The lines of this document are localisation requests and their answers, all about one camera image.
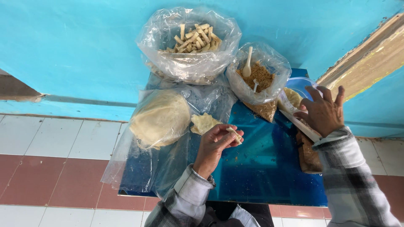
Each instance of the plastic bag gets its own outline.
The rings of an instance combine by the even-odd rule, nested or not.
[[[203,53],[179,54],[160,53],[158,50],[173,48],[175,35],[180,34],[180,24],[185,30],[194,24],[208,23],[213,26],[214,33],[222,39],[218,50]],[[178,80],[198,80],[202,77],[215,76],[224,71],[237,52],[241,31],[236,20],[220,15],[207,8],[186,9],[175,7],[156,11],[136,38],[136,43],[146,57],[142,57],[146,66],[147,59],[164,74]]]
[[[139,95],[139,106],[144,105],[142,101],[146,101],[154,89],[173,89],[186,99],[193,114],[208,113],[221,122],[228,122],[237,98],[223,74],[217,79],[218,82],[211,86],[192,86],[169,83],[150,74],[146,91]],[[142,149],[129,128],[130,123],[118,141],[101,181],[112,184],[114,189],[153,191],[165,201],[188,164],[195,161],[201,136],[191,133],[188,126],[177,142],[162,146],[160,150]]]
[[[212,85],[216,82],[217,76],[204,76],[197,80],[180,80],[170,76],[167,76],[163,71],[158,69],[149,59],[146,59],[145,64],[149,67],[150,71],[154,73],[156,76],[160,77],[162,80],[165,80],[170,83],[184,83],[184,84],[192,84],[192,85]]]
[[[292,89],[293,91],[297,92],[302,98],[313,101],[310,93],[305,89],[306,86],[312,86],[313,88],[317,88],[318,84],[315,81],[313,81],[309,78],[306,78],[306,77],[293,77],[293,78],[290,78],[286,83],[287,88]],[[300,110],[295,108],[290,103],[286,93],[283,90],[279,94],[278,104],[279,104],[279,109],[281,109],[287,113],[293,114],[296,112],[300,112]]]
[[[271,86],[260,93],[254,93],[236,72],[237,69],[242,70],[244,68],[250,46],[252,46],[251,66],[260,61],[260,65],[265,66],[269,73],[275,73]],[[263,42],[252,42],[245,43],[239,49],[236,57],[227,67],[226,77],[229,79],[231,89],[242,102],[259,105],[276,100],[280,92],[283,91],[291,73],[292,69],[288,60],[276,50]]]

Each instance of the plaid shirt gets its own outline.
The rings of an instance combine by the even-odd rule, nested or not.
[[[336,130],[315,143],[323,165],[324,188],[332,219],[330,227],[400,227],[390,205],[366,164],[359,145],[348,127]],[[145,227],[207,226],[205,214],[209,190],[215,187],[212,176],[203,179],[187,167],[165,202],[160,201],[148,216]],[[231,218],[243,226],[259,226],[254,217],[237,207]]]

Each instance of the white plastic spoon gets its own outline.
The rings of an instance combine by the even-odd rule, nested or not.
[[[253,47],[250,46],[250,49],[248,50],[248,57],[247,57],[247,62],[246,66],[244,66],[243,69],[243,76],[244,77],[249,77],[251,76],[251,66],[250,66],[250,61],[251,61],[251,54],[253,52]]]
[[[257,79],[254,79],[253,82],[255,83],[254,85],[254,93],[257,90],[257,86],[259,85],[259,83],[257,82]]]

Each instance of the right hand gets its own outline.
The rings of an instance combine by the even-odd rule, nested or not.
[[[342,104],[345,89],[339,86],[335,102],[332,101],[332,95],[329,89],[323,86],[318,86],[317,89],[323,93],[323,97],[321,97],[320,93],[312,86],[306,86],[306,90],[313,98],[313,102],[308,99],[303,99],[300,102],[300,105],[304,105],[307,108],[308,114],[305,112],[297,112],[293,115],[305,120],[312,129],[316,130],[325,138],[333,131],[344,127]]]
[[[234,130],[237,129],[237,126],[231,124],[217,124],[203,134],[201,138],[198,155],[192,168],[206,180],[216,169],[222,156],[222,151],[229,147],[237,147],[237,143],[234,141],[236,134],[228,132],[226,128],[229,127]],[[237,130],[236,133],[240,136],[244,135],[241,130]]]

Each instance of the left hand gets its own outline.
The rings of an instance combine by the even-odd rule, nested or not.
[[[217,124],[201,138],[199,145],[198,155],[193,166],[193,169],[201,177],[206,180],[216,169],[219,163],[222,151],[225,148],[237,147],[237,143],[234,141],[236,137],[235,133],[230,133],[226,128],[237,129],[237,126],[231,124]],[[243,131],[236,131],[240,136],[244,135]]]

